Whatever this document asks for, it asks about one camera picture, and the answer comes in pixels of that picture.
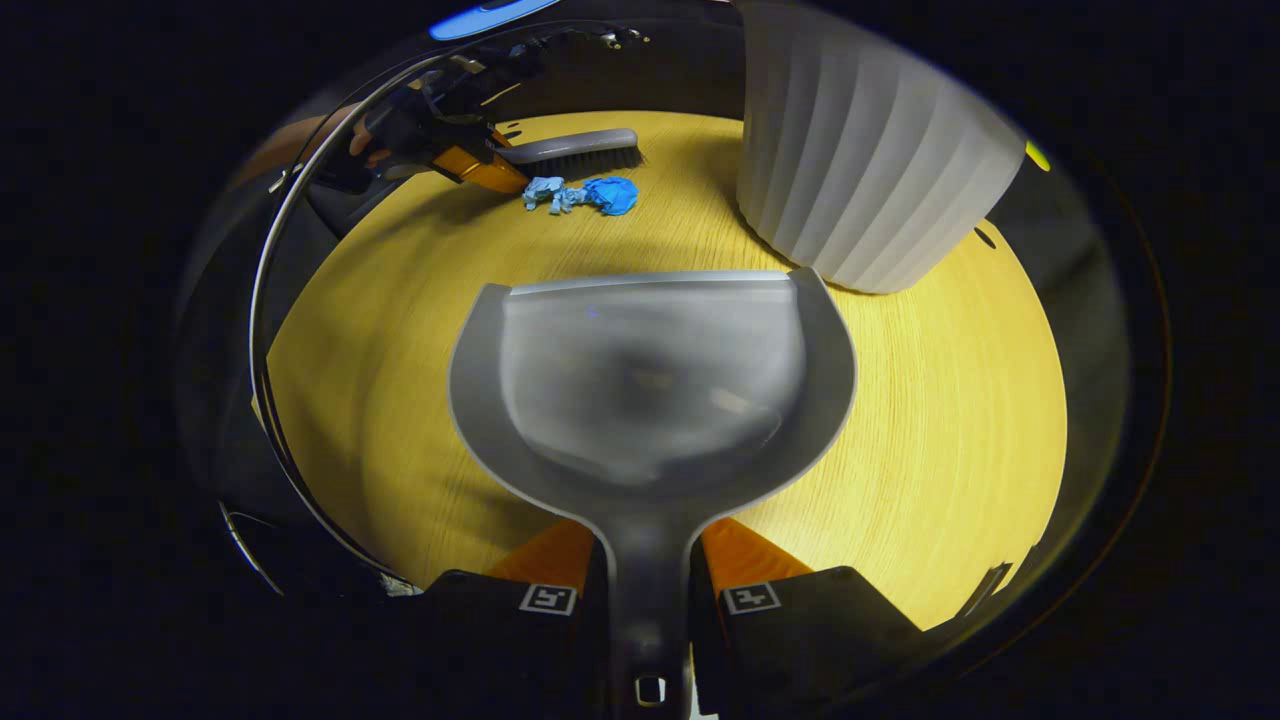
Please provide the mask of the pale blue wrapper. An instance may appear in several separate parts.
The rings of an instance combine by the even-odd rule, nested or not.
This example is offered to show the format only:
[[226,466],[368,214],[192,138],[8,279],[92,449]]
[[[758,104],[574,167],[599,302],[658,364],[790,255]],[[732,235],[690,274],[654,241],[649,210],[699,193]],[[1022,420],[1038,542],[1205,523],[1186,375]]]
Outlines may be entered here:
[[552,215],[562,215],[585,204],[586,191],[567,184],[563,177],[534,177],[525,187],[521,199],[526,211],[534,211],[547,204]]

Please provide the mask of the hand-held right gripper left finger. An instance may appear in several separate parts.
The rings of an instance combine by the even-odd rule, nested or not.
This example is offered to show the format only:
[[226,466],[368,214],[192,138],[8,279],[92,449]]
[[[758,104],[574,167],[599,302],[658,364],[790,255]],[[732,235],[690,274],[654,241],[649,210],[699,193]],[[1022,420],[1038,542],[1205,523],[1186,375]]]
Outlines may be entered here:
[[603,557],[558,521],[485,573],[387,603],[407,720],[605,720]]

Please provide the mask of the small grey broom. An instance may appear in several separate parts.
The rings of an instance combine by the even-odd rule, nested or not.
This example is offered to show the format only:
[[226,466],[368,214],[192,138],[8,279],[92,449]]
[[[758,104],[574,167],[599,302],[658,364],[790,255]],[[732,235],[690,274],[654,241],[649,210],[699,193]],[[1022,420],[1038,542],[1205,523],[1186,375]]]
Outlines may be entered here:
[[563,135],[497,149],[495,152],[529,178],[561,177],[564,181],[634,169],[645,161],[639,137],[630,128]]

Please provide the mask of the yellow wooden desktop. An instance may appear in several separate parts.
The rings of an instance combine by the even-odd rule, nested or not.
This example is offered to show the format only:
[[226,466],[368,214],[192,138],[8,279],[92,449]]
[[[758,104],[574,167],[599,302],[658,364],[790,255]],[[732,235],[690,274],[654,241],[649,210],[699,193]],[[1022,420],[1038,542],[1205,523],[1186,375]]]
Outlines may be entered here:
[[[526,117],[521,140],[628,127],[637,206],[553,217],[438,174],[407,179],[337,245],[268,352],[287,443],[320,509],[419,587],[449,569],[581,588],[589,538],[495,483],[451,420],[445,380],[488,283],[780,270],[739,218],[740,120],[675,111]],[[1068,405],[1044,309],[982,222],[901,293],[835,290],[860,370],[833,448],[732,521],[800,566],[850,566],[916,626],[954,618],[995,568],[1019,570],[1053,511]]]

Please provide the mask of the grey plastic dustpan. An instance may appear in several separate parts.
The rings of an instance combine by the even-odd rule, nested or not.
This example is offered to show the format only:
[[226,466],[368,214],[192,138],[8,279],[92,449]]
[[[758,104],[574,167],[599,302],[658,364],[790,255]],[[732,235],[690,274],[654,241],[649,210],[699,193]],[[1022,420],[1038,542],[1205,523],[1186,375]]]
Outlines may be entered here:
[[613,720],[689,720],[692,547],[818,464],[858,379],[810,269],[481,288],[451,416],[490,477],[600,541]]

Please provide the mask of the bright blue paper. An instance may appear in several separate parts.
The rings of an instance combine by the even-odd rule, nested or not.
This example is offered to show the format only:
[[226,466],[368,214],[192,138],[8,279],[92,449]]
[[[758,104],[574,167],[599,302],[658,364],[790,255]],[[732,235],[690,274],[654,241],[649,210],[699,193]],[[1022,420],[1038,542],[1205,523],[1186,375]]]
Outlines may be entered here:
[[637,204],[637,186],[626,177],[593,178],[582,187],[582,202],[607,217],[622,217]]

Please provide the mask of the grey ribbed garbage bin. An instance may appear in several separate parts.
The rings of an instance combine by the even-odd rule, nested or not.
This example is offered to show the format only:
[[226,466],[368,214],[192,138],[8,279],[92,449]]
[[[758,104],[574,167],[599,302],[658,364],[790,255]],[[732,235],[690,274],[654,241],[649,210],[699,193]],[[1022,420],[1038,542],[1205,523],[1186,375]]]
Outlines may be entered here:
[[790,261],[863,293],[938,265],[1005,195],[1027,136],[965,85],[803,0],[736,0],[737,204]]

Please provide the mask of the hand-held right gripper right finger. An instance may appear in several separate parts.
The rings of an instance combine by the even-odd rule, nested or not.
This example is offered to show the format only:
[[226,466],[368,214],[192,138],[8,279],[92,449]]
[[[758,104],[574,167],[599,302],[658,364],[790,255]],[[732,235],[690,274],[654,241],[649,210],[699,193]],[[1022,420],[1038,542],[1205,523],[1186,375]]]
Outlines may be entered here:
[[897,671],[925,633],[855,569],[815,570],[733,519],[692,548],[696,711],[827,720]]

